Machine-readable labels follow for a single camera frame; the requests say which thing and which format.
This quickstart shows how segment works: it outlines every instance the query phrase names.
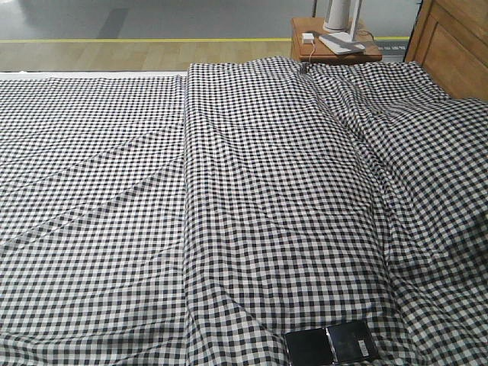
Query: black wallet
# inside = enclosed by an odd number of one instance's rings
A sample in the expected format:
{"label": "black wallet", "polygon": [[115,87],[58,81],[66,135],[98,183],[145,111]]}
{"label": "black wallet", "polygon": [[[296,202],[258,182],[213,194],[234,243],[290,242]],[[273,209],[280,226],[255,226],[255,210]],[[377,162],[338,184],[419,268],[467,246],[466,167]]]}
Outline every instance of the black wallet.
{"label": "black wallet", "polygon": [[378,357],[366,322],[289,332],[285,336],[292,366],[326,366]]}

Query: bed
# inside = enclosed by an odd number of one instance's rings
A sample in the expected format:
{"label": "bed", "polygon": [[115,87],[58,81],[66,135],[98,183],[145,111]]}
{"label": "bed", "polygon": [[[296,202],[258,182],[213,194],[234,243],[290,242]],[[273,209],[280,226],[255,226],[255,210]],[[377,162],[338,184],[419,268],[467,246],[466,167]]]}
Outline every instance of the bed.
{"label": "bed", "polygon": [[[362,364],[485,364],[486,2],[461,3],[424,2],[405,63],[2,80],[0,363],[284,365],[285,333],[362,319]],[[438,63],[449,37],[476,69]]]}

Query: lamp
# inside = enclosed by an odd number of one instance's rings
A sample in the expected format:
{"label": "lamp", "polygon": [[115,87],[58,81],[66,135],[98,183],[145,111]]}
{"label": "lamp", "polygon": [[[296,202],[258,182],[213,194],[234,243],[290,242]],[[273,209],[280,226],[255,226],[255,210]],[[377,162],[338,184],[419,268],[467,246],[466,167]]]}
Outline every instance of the lamp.
{"label": "lamp", "polygon": [[324,43],[332,52],[337,55],[348,53],[364,52],[363,44],[355,40],[356,28],[359,22],[359,12],[361,11],[362,0],[355,0],[354,13],[349,32],[345,32],[349,23],[349,8],[351,0],[330,0],[324,29],[331,34],[322,34],[319,40]]}

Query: wooden headboard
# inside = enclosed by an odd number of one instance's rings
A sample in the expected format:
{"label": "wooden headboard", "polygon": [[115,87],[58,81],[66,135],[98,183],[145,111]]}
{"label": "wooden headboard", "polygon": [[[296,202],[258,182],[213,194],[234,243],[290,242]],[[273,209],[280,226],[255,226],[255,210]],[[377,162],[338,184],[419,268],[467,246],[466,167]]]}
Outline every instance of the wooden headboard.
{"label": "wooden headboard", "polygon": [[405,61],[454,98],[488,100],[488,0],[424,0]]}

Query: wooden nightstand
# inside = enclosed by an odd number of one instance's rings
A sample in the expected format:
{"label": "wooden nightstand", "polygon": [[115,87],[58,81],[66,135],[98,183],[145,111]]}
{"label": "wooden nightstand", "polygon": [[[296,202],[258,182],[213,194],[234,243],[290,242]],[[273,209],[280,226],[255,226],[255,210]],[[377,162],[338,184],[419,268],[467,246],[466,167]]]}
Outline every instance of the wooden nightstand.
{"label": "wooden nightstand", "polygon": [[364,53],[351,53],[348,55],[335,55],[325,44],[319,41],[317,34],[327,33],[323,30],[324,18],[293,18],[291,19],[291,58],[296,61],[309,61],[310,54],[313,51],[313,45],[302,44],[302,33],[316,34],[315,44],[316,51],[310,58],[312,63],[329,63],[332,65],[353,65],[356,63],[371,63],[381,61],[381,51],[373,41],[373,37],[365,30],[364,25],[360,22],[356,39],[361,41],[366,50]]}

